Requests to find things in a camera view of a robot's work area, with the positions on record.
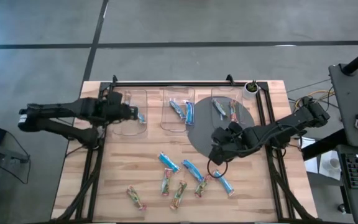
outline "clear plastic bin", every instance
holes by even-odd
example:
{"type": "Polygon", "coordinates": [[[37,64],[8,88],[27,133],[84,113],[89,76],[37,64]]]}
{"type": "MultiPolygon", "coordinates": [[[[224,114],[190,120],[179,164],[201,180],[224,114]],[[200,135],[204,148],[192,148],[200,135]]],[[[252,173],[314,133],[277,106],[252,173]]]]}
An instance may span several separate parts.
{"type": "Polygon", "coordinates": [[[168,86],[163,90],[163,105],[161,128],[170,133],[186,133],[193,126],[185,124],[185,119],[181,119],[179,114],[172,108],[170,101],[173,100],[186,115],[186,102],[194,103],[195,90],[187,86],[168,86]]]}
{"type": "Polygon", "coordinates": [[[226,128],[231,122],[231,101],[236,101],[236,116],[238,123],[244,123],[244,110],[242,105],[242,89],[233,86],[219,86],[211,89],[211,117],[214,128],[226,128]],[[226,113],[226,116],[221,116],[213,100],[217,100],[226,113]]]}
{"type": "Polygon", "coordinates": [[[119,124],[114,124],[113,133],[122,136],[136,136],[142,134],[147,129],[147,92],[146,90],[116,90],[122,93],[121,103],[127,103],[130,106],[138,108],[138,117],[143,116],[145,123],[140,120],[127,120],[119,124]]]}

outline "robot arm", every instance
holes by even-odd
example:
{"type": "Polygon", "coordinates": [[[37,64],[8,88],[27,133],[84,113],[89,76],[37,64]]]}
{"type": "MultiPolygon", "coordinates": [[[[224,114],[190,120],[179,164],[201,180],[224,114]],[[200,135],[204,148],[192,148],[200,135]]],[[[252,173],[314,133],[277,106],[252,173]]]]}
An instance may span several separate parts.
{"type": "Polygon", "coordinates": [[[268,141],[271,146],[283,147],[290,142],[291,136],[301,130],[321,127],[328,122],[329,115],[318,102],[304,98],[303,105],[295,113],[266,126],[242,129],[232,122],[226,129],[215,129],[211,136],[215,144],[209,159],[221,165],[232,161],[236,156],[245,157],[257,152],[268,141]]]}
{"type": "Polygon", "coordinates": [[[122,94],[110,91],[103,99],[81,98],[72,103],[49,105],[28,104],[21,109],[18,127],[25,132],[48,131],[70,139],[75,138],[88,149],[98,146],[98,126],[115,121],[137,119],[138,109],[121,103],[122,94]],[[93,127],[78,129],[50,118],[78,118],[89,121],[93,127]]]}

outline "colorful wrapper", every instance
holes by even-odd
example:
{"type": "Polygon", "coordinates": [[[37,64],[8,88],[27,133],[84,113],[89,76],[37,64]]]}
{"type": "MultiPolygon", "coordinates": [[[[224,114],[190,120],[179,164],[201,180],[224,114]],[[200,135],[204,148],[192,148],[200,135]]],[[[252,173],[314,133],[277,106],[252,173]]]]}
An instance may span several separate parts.
{"type": "Polygon", "coordinates": [[[239,122],[239,120],[237,119],[237,101],[236,100],[232,100],[230,101],[230,117],[231,117],[231,121],[234,122],[239,122]]]}
{"type": "Polygon", "coordinates": [[[227,115],[227,113],[223,109],[223,105],[217,99],[212,99],[212,103],[222,116],[227,115]]]}
{"type": "Polygon", "coordinates": [[[160,153],[158,156],[160,161],[165,164],[169,169],[171,169],[174,173],[178,172],[180,170],[180,167],[176,164],[174,164],[168,156],[166,156],[164,153],[160,153]]]}
{"type": "Polygon", "coordinates": [[[179,115],[180,119],[185,119],[186,116],[183,112],[183,110],[180,108],[179,105],[177,105],[173,100],[169,101],[169,104],[171,105],[171,107],[177,112],[177,114],[179,115]]]}
{"type": "Polygon", "coordinates": [[[210,175],[206,175],[205,177],[204,177],[204,179],[203,179],[203,181],[201,181],[199,184],[198,184],[198,186],[197,186],[197,188],[196,188],[196,192],[194,193],[197,197],[201,197],[201,195],[202,195],[202,193],[204,192],[204,190],[205,190],[205,187],[206,187],[206,185],[207,185],[207,183],[208,183],[208,180],[211,178],[211,176],[210,175]]]}
{"type": "Polygon", "coordinates": [[[165,168],[164,170],[164,177],[162,179],[162,186],[161,186],[161,195],[168,196],[169,195],[169,181],[172,176],[172,170],[165,168]]]}
{"type": "Polygon", "coordinates": [[[180,184],[179,189],[177,190],[177,192],[176,192],[176,194],[175,194],[175,196],[174,196],[174,198],[172,200],[172,203],[170,205],[170,208],[173,209],[173,210],[178,209],[179,204],[181,202],[181,198],[183,196],[183,193],[184,193],[184,191],[185,191],[185,189],[187,187],[187,183],[185,181],[183,181],[183,180],[181,180],[179,184],[180,184]]]}
{"type": "Polygon", "coordinates": [[[137,114],[137,118],[139,119],[139,123],[140,123],[140,124],[145,124],[145,123],[147,123],[147,122],[146,122],[146,119],[144,118],[144,115],[138,113],[138,114],[137,114]]]}
{"type": "MultiPolygon", "coordinates": [[[[219,177],[221,174],[219,173],[218,170],[214,171],[213,175],[215,177],[219,177]]],[[[227,194],[229,195],[229,197],[234,194],[234,189],[233,187],[229,184],[229,182],[226,180],[226,178],[224,177],[220,177],[219,181],[223,184],[224,189],[226,190],[227,194]]]]}
{"type": "Polygon", "coordinates": [[[131,197],[132,201],[134,201],[134,203],[135,203],[135,206],[139,210],[142,210],[142,211],[146,210],[146,205],[140,201],[140,198],[132,185],[128,186],[127,194],[131,197]]]}
{"type": "Polygon", "coordinates": [[[194,125],[194,103],[186,102],[186,121],[187,125],[194,125]]]}
{"type": "Polygon", "coordinates": [[[199,172],[196,166],[194,166],[190,161],[185,159],[182,164],[189,170],[191,174],[193,174],[194,177],[196,177],[197,181],[200,183],[203,181],[203,176],[199,172]]]}

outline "gray floor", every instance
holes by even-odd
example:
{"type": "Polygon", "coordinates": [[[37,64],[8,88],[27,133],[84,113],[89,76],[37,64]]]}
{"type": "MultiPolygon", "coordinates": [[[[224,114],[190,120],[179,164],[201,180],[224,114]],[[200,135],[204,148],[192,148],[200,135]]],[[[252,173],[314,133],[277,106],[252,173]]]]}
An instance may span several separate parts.
{"type": "MultiPolygon", "coordinates": [[[[0,0],[0,44],[89,44],[102,0],[0,0]]],[[[358,40],[358,0],[110,0],[100,42],[358,40]]],[[[50,217],[67,141],[17,128],[26,103],[78,98],[89,49],[0,50],[0,127],[31,154],[28,185],[8,175],[0,193],[0,223],[50,217]]],[[[90,80],[284,80],[287,90],[328,78],[328,66],[348,62],[358,46],[99,49],[90,80]]],[[[288,94],[327,90],[329,82],[288,94]]],[[[337,109],[329,124],[309,130],[323,138],[341,128],[337,109]]],[[[26,167],[16,167],[22,175],[26,167]]],[[[352,222],[336,206],[339,187],[310,178],[318,215],[352,222]]]]}

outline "wooden tabletop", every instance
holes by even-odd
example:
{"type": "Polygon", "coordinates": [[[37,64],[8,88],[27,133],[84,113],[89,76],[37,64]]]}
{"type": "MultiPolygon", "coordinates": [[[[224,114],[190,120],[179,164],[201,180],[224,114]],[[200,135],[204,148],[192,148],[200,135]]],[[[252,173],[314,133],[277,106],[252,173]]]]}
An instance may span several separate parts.
{"type": "MultiPolygon", "coordinates": [[[[100,82],[84,82],[81,97],[97,97],[100,82]]],[[[284,82],[268,81],[276,119],[291,113],[284,82]]],[[[211,95],[211,87],[194,87],[195,101],[211,95]]],[[[235,193],[227,197],[217,180],[209,181],[202,198],[194,195],[197,186],[195,178],[184,168],[174,174],[170,184],[170,195],[160,194],[164,165],[158,160],[163,151],[176,164],[188,159],[205,175],[208,158],[197,153],[187,136],[172,134],[161,128],[162,87],[116,88],[116,91],[145,90],[147,92],[147,130],[137,137],[114,134],[114,125],[107,131],[104,147],[98,196],[94,210],[94,222],[272,222],[277,221],[270,176],[264,149],[245,158],[237,158],[229,163],[225,178],[234,187],[235,193]],[[188,186],[177,211],[169,205],[184,180],[188,186]],[[126,194],[128,185],[133,185],[140,199],[147,205],[146,211],[138,211],[126,194]]],[[[264,101],[265,117],[268,118],[264,101]]],[[[260,124],[256,100],[243,100],[255,124],[260,124]]],[[[75,120],[78,128],[87,128],[89,123],[75,120]]],[[[71,142],[68,152],[74,150],[78,142],[71,142]]],[[[62,176],[57,192],[52,218],[61,215],[78,193],[84,170],[86,150],[80,149],[70,154],[63,165],[62,176]]],[[[295,197],[313,216],[317,216],[313,196],[306,175],[301,152],[288,147],[284,157],[288,181],[295,197]]],[[[280,198],[284,214],[285,200],[280,198]]],[[[88,211],[89,197],[86,197],[84,215],[88,211]]]]}

